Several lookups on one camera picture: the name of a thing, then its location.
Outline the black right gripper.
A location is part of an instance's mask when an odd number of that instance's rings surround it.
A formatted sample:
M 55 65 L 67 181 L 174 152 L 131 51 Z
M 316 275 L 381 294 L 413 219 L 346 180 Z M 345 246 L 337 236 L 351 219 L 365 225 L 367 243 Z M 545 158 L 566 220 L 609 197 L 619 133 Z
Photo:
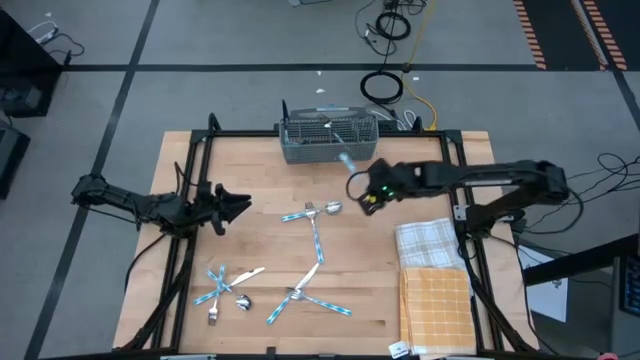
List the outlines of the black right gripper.
M 384 200 L 403 200 L 416 197 L 416 177 L 405 163 L 391 166 L 385 159 L 376 160 L 368 169 L 367 194 L 357 198 L 366 216 L 384 207 Z

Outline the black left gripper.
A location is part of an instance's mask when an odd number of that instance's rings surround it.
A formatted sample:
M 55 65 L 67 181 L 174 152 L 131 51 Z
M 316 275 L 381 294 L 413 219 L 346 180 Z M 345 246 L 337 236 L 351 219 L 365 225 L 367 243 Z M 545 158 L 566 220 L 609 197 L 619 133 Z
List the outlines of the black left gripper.
M 199 182 L 193 202 L 195 222 L 201 227 L 206 223 L 210 223 L 217 235 L 224 235 L 225 229 L 222 224 L 222 218 L 228 223 L 233 222 L 252 205 L 250 200 L 250 195 L 231 193 L 221 183 L 213 186 L 210 181 Z M 241 202 L 226 203 L 222 210 L 221 201 Z

